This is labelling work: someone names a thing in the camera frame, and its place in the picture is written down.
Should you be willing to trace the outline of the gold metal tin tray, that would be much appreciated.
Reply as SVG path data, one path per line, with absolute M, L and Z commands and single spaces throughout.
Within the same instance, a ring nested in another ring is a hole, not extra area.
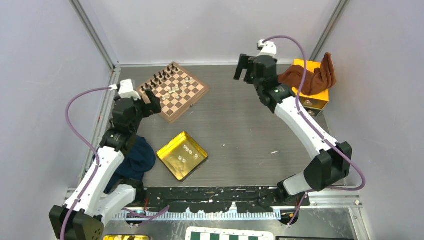
M 185 181 L 209 158 L 209 154 L 186 131 L 178 134 L 156 155 L 179 182 Z

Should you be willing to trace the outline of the wooden chess board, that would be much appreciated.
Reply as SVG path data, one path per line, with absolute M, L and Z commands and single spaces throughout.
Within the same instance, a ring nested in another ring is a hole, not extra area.
M 160 99 L 160 115 L 169 123 L 174 123 L 210 87 L 178 63 L 172 62 L 141 84 L 137 91 L 140 96 L 146 97 L 146 89 Z

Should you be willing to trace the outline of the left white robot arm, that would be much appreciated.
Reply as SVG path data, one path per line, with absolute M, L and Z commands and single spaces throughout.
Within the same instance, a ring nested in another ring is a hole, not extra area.
M 108 222 L 126 206 L 141 206 L 146 200 L 143 177 L 156 162 L 146 139 L 138 136 L 143 119 L 161 112 L 161 101 L 145 91 L 145 102 L 136 91 L 119 93 L 110 128 L 98 147 L 82 182 L 61 206 L 49 212 L 59 240 L 99 240 Z

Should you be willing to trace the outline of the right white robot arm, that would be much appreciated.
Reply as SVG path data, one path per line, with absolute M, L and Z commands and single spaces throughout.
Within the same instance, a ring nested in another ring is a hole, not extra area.
M 306 148 L 311 162 L 304 171 L 277 185 L 277 198 L 283 205 L 291 205 L 297 194 L 319 192 L 349 175 L 350 164 L 343 156 L 352 156 L 347 142 L 339 143 L 331 137 L 296 101 L 296 95 L 286 84 L 278 81 L 277 61 L 269 55 L 241 54 L 234 79 L 252 84 L 261 103 L 283 120 Z

